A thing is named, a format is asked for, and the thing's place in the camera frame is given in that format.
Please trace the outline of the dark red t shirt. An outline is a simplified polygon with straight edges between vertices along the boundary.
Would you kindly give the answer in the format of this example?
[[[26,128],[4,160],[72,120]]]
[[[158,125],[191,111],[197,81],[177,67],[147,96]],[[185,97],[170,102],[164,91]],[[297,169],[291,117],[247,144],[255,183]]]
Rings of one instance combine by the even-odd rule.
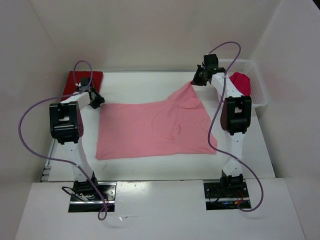
[[[75,77],[76,81],[79,83],[82,78],[90,78],[91,72],[90,71],[76,71],[75,72]],[[99,93],[101,89],[101,84],[103,80],[103,72],[102,71],[93,71],[93,87],[95,90]],[[71,95],[76,91],[76,85],[74,82],[74,77],[73,77],[73,71],[69,72],[63,95]]]

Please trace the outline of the pink t shirt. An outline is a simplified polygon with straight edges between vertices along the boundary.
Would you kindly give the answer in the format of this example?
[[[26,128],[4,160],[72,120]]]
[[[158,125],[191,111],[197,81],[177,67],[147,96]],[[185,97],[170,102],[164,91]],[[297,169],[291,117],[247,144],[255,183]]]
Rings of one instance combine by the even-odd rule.
[[[214,155],[218,142],[209,133],[210,124],[211,118],[189,82],[162,101],[104,104],[95,157]]]

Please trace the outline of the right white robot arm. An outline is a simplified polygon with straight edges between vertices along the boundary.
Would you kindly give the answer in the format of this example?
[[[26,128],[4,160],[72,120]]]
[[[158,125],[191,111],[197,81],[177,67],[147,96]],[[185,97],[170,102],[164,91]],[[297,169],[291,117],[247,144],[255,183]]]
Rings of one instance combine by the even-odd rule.
[[[252,99],[235,87],[223,67],[206,68],[198,65],[191,84],[206,86],[207,83],[216,88],[220,97],[220,125],[225,132],[227,149],[218,152],[227,155],[228,160],[221,171],[219,191],[223,196],[230,197],[240,191],[244,184],[241,160],[243,140],[251,124]]]

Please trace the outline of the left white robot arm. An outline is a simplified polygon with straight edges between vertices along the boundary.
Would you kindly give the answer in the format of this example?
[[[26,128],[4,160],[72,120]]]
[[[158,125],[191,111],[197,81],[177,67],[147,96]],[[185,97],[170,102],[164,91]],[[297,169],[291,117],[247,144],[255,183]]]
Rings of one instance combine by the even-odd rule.
[[[49,106],[51,136],[64,149],[67,160],[71,162],[74,177],[73,192],[77,198],[96,199],[100,187],[94,171],[90,167],[83,148],[84,123],[81,110],[90,106],[97,109],[105,99],[93,86],[79,86],[74,95]]]

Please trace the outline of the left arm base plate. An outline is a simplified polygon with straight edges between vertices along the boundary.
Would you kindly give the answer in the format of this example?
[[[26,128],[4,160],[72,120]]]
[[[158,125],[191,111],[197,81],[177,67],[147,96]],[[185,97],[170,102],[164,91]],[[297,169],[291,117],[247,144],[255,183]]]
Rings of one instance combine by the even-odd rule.
[[[97,188],[104,197],[107,211],[114,212],[117,184],[115,182],[100,182]],[[70,196],[69,213],[98,213],[103,207],[103,202],[95,190],[93,193],[83,195],[76,193],[74,186],[63,186],[61,189]]]

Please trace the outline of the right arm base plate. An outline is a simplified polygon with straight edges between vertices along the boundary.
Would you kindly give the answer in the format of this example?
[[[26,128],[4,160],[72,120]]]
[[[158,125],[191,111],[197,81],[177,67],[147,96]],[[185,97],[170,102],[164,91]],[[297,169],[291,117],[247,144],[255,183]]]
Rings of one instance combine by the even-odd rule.
[[[234,210],[238,208],[238,204],[241,209],[252,208],[246,182],[241,188],[222,190],[218,181],[205,181],[203,188],[207,211]]]

